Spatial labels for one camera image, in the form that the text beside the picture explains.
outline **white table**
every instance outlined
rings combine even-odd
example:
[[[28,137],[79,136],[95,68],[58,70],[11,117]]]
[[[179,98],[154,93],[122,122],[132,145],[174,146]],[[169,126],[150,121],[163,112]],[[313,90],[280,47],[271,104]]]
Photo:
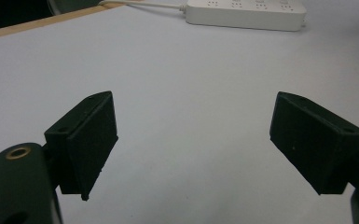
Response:
[[[359,0],[304,5],[297,33],[119,7],[0,37],[0,151],[110,90],[118,142],[64,223],[352,223],[353,187],[318,196],[269,140],[278,91],[359,126]]]

